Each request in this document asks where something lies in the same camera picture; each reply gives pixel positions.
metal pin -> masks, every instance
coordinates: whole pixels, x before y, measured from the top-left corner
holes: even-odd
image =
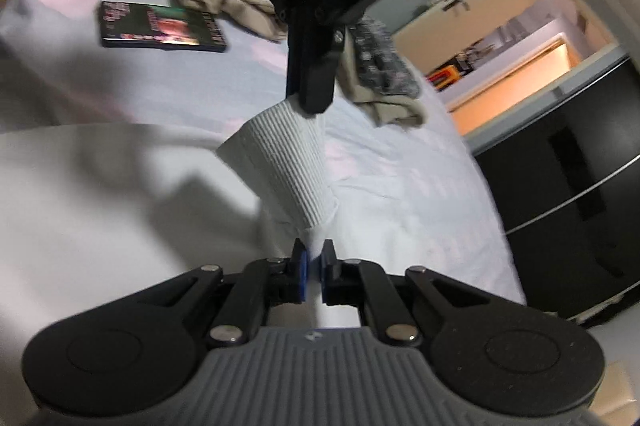
[[[219,325],[209,331],[209,336],[221,343],[235,343],[242,337],[242,330],[234,325]]]
[[[413,325],[397,324],[391,325],[385,330],[385,334],[392,340],[409,342],[418,337],[418,329]]]

black cabinet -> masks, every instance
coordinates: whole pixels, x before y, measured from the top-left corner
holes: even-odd
[[[476,158],[530,305],[568,318],[640,281],[639,156],[626,61]]]

bed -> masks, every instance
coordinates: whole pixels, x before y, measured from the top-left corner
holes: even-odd
[[[0,361],[2,372],[8,374],[0,380],[0,392],[6,394],[0,401],[8,403],[0,406],[0,422],[4,419],[7,424],[33,409],[18,367],[21,348],[36,330],[202,263],[238,268],[252,255],[260,255],[238,246],[244,253],[229,257],[237,244],[222,238],[220,247],[203,250],[191,244],[198,253],[180,255],[162,232],[173,221],[150,225],[153,220],[148,215],[159,199],[164,201],[162,207],[174,204],[171,207],[178,213],[197,214],[190,204],[197,205],[195,199],[202,202],[198,193],[206,192],[194,184],[194,176],[200,176],[244,208],[246,220],[240,222],[255,223],[259,201],[237,178],[232,179],[209,149],[282,100],[286,44],[262,40],[221,19],[229,42],[223,54],[106,49],[98,41],[98,1],[9,0],[0,16],[0,40],[7,54],[0,71],[3,79],[37,96],[57,124],[67,125],[0,136],[0,184],[8,194],[0,204],[0,235],[5,237],[0,246],[12,251],[4,252],[0,260]],[[475,161],[436,93],[425,86],[420,100],[428,123],[407,131],[376,128],[336,92],[324,116],[326,162],[354,244],[353,250],[339,251],[338,256],[369,258],[389,273],[426,265],[523,301],[500,218]],[[88,123],[108,124],[78,126]],[[163,136],[160,145],[158,135]],[[163,140],[166,135],[188,138],[176,144],[172,138]],[[169,147],[160,155],[150,152],[158,168],[174,179],[161,183],[158,196],[127,183],[114,188],[104,179],[97,185],[86,184],[70,166],[87,143],[101,149],[108,163],[117,154],[114,149],[122,152],[149,140]],[[126,145],[113,148],[114,142]],[[175,152],[176,146],[182,151]],[[190,153],[198,156],[194,165],[185,158]],[[216,168],[221,168],[219,175],[211,173]],[[38,202],[39,192],[44,202]],[[126,209],[119,210],[122,204]],[[59,216],[57,226],[47,220],[50,207],[56,209],[49,214]],[[73,225],[84,218],[92,224]],[[110,232],[129,225],[136,226],[131,232],[144,247],[133,246],[128,231]],[[86,229],[93,229],[95,238]],[[92,240],[97,244],[105,236],[110,238],[109,247],[91,247]],[[216,237],[209,234],[207,239],[211,243]],[[41,267],[48,276],[34,274]]]

